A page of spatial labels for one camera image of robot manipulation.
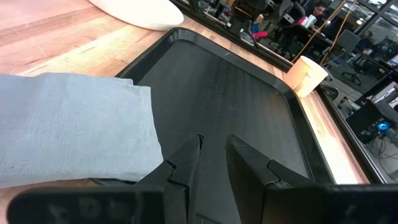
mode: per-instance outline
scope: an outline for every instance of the glass window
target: glass window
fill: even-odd
[[[379,18],[370,28],[372,45],[367,54],[377,61],[387,62],[398,54],[398,27]]]
[[[385,12],[385,14],[387,16],[391,17],[391,19],[393,19],[396,22],[398,22],[398,4],[395,3],[392,6],[390,6],[390,8],[388,9],[387,12]]]
[[[378,9],[383,6],[384,3],[386,3],[386,0],[366,0],[369,4],[377,7]]]
[[[326,12],[326,18],[335,11],[340,2],[341,1],[333,1],[332,4],[330,4],[330,7]],[[348,29],[350,31],[357,32],[374,15],[374,12],[360,3],[357,2],[353,6],[353,1],[346,1],[341,11],[332,18],[331,22],[323,29],[323,32],[328,38],[334,39],[336,37],[336,34],[351,6],[352,11],[344,24],[343,30]]]
[[[335,79],[328,82],[339,89],[334,103],[372,163],[388,183],[395,183],[398,181],[398,90],[394,88],[397,83],[387,81],[385,87],[377,90],[373,87],[388,80],[386,74],[398,65],[398,27],[381,17],[360,39],[350,54],[332,52],[334,57],[327,69]]]

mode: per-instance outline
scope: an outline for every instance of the light blue cloth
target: light blue cloth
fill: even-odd
[[[150,88],[67,73],[0,75],[0,188],[138,181],[162,161]]]

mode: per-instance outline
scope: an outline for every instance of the wooden table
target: wooden table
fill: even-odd
[[[185,17],[182,27],[283,79],[285,73]],[[13,0],[0,2],[0,72],[34,76],[74,72],[113,77],[165,32],[121,22],[86,0]],[[316,92],[300,99],[337,184],[367,183],[347,143]],[[18,192],[43,185],[93,185],[69,180],[0,190],[0,224]]]

